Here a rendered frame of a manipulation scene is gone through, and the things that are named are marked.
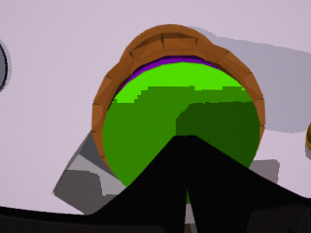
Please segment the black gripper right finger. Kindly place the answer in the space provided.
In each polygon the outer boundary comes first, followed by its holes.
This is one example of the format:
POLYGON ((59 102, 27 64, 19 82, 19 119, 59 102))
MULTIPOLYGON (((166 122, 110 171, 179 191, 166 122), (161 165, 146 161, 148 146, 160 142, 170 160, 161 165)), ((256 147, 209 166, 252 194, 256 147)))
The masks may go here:
POLYGON ((185 140, 197 233, 311 233, 311 198, 260 176, 195 135, 185 140))

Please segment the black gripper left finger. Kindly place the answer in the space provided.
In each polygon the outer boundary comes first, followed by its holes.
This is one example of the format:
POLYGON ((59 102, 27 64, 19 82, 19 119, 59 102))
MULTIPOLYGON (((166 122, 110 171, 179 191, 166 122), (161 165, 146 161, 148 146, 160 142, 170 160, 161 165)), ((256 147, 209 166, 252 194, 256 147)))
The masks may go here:
POLYGON ((0 206, 0 233, 184 233, 187 186, 187 143, 184 136, 173 136, 94 216, 0 206))

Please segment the dark grey flat disc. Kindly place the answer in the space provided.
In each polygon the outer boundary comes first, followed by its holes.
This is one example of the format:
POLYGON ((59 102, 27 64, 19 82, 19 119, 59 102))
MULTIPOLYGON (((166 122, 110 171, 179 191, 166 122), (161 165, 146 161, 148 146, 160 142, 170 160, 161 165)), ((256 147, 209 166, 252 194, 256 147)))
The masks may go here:
POLYGON ((8 62, 6 53, 0 44, 0 88, 3 86, 8 73, 8 62))

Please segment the orange short cylinder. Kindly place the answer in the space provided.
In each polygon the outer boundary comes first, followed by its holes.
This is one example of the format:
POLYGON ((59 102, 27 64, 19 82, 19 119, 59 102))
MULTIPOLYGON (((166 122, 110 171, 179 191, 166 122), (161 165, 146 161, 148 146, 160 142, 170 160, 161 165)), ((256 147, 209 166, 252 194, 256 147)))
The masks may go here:
POLYGON ((311 122, 307 128, 305 140, 306 140, 307 148, 311 150, 311 122))

